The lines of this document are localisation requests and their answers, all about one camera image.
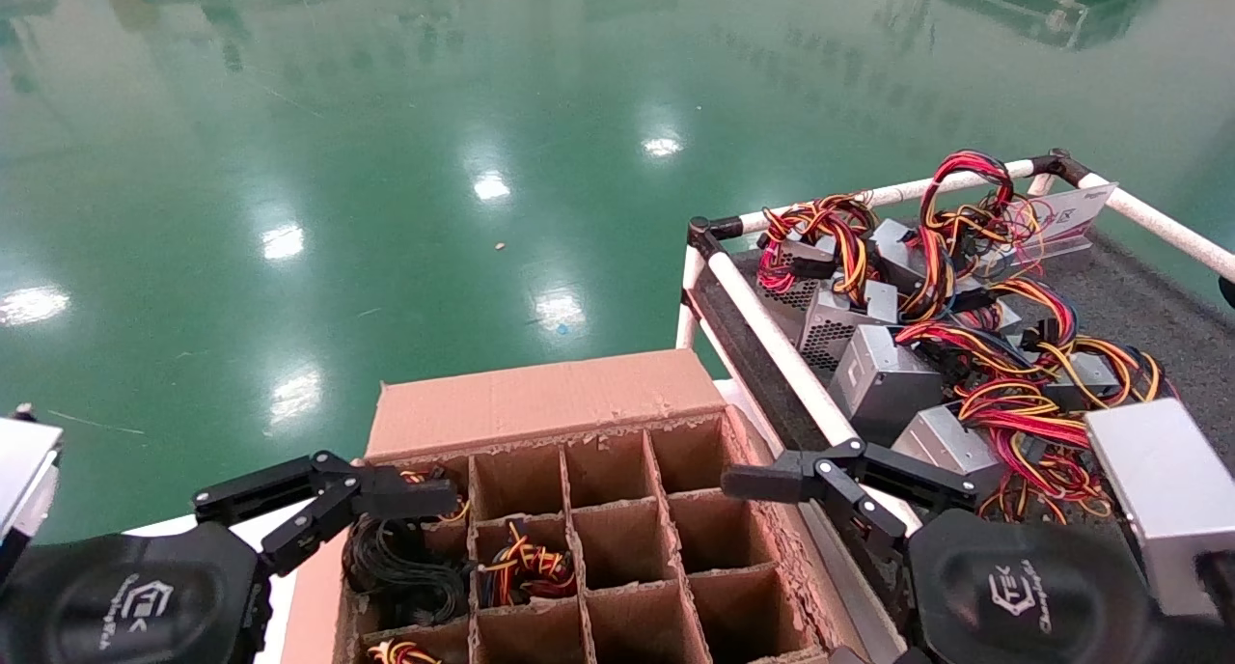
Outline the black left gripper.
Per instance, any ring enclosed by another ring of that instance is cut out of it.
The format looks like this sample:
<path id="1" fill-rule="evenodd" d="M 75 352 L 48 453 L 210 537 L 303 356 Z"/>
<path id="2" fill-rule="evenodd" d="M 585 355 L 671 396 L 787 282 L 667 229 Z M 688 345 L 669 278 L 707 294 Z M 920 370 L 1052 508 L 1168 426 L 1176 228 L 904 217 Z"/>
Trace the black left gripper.
<path id="1" fill-rule="evenodd" d="M 296 505 L 259 550 L 233 525 Z M 454 483 L 408 481 L 327 450 L 204 488 L 182 534 L 35 546 L 2 585 L 5 663 L 252 663 L 272 575 L 287 576 L 357 520 L 453 512 Z"/>

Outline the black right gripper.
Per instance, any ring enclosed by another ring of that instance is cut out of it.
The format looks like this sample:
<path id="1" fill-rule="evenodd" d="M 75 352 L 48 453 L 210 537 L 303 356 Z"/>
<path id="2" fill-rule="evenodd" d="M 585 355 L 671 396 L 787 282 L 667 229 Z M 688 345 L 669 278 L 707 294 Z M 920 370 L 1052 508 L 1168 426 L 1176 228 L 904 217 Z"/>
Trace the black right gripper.
<path id="1" fill-rule="evenodd" d="M 872 491 L 941 515 L 911 534 Z M 785 450 L 766 467 L 735 463 L 722 492 L 815 502 L 860 529 L 869 550 L 906 550 L 913 633 L 939 663 L 1115 663 L 1137 650 L 1158 612 L 1115 541 L 1071 526 L 981 520 L 969 513 L 978 501 L 969 478 L 860 438 Z"/>

